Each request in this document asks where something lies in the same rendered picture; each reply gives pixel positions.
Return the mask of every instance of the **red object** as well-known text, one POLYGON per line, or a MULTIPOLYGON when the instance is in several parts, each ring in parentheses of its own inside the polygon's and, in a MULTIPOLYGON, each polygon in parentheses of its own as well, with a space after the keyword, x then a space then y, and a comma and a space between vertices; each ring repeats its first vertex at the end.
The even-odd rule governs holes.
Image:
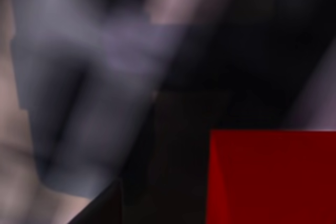
POLYGON ((336 133, 213 131, 206 224, 336 224, 336 133))

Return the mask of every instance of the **red box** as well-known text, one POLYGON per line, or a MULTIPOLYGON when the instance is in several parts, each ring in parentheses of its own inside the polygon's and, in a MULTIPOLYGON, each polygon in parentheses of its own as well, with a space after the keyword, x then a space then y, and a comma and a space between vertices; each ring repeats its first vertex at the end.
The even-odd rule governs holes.
POLYGON ((207 224, 335 224, 336 133, 213 131, 207 224))

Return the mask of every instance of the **red square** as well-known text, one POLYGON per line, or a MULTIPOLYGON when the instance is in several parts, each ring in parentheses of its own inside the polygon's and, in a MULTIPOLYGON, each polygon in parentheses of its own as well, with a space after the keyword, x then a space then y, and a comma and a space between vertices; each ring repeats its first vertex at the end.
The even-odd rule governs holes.
POLYGON ((336 223, 336 133, 213 131, 207 224, 301 223, 336 223))

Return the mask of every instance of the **dark red surface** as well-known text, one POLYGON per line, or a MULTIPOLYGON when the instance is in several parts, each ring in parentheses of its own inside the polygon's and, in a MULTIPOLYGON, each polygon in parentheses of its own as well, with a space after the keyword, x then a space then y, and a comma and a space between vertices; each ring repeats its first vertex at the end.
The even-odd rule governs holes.
POLYGON ((213 131, 207 224, 335 224, 336 133, 213 131))

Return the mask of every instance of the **black object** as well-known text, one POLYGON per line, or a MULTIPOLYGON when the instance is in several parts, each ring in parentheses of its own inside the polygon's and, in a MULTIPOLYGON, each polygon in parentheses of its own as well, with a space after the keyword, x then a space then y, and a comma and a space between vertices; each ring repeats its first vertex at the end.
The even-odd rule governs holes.
POLYGON ((121 182, 114 181, 69 224, 122 224, 121 182))

